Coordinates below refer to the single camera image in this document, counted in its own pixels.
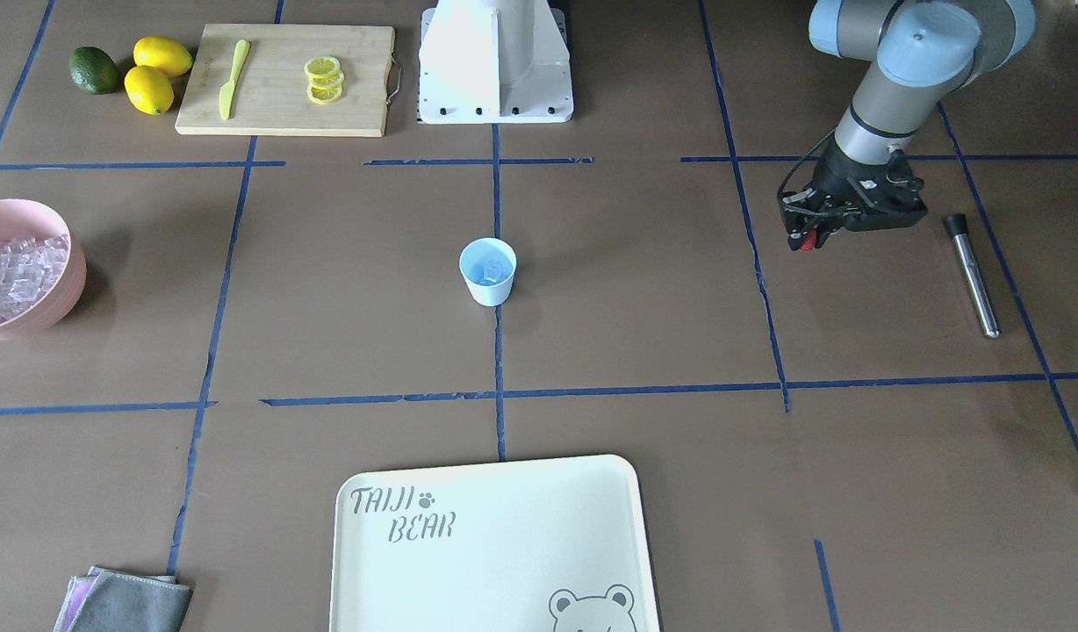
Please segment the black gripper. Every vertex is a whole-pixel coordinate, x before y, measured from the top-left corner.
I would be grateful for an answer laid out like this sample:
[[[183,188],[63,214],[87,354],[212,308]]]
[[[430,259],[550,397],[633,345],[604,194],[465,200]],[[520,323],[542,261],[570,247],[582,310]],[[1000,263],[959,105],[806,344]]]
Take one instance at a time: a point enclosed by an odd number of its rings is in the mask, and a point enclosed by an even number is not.
[[[807,186],[787,191],[797,169],[823,147]],[[780,180],[777,207],[787,232],[787,245],[799,247],[808,232],[817,233],[816,249],[840,231],[887,231],[913,226],[927,216],[921,198],[924,187],[909,165],[903,148],[884,149],[884,162],[865,164],[844,154],[834,140],[823,139],[797,160]]]

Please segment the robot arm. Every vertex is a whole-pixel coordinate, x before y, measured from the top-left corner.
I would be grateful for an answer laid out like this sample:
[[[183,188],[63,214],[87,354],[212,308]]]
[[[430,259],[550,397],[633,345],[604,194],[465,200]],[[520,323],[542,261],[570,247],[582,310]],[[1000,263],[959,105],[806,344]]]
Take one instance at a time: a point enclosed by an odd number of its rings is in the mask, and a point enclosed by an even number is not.
[[[869,67],[835,128],[813,147],[819,160],[807,186],[777,191],[788,247],[920,223],[927,205],[909,143],[944,96],[1027,47],[1037,20],[1031,1],[816,3],[812,47]]]

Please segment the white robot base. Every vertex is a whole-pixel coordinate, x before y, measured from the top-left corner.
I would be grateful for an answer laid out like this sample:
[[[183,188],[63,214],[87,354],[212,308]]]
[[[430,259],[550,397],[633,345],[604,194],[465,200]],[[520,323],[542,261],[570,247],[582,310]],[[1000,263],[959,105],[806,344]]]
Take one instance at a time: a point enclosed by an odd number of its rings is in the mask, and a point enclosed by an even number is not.
[[[421,12],[418,60],[423,124],[572,120],[566,16],[548,1],[439,1]]]

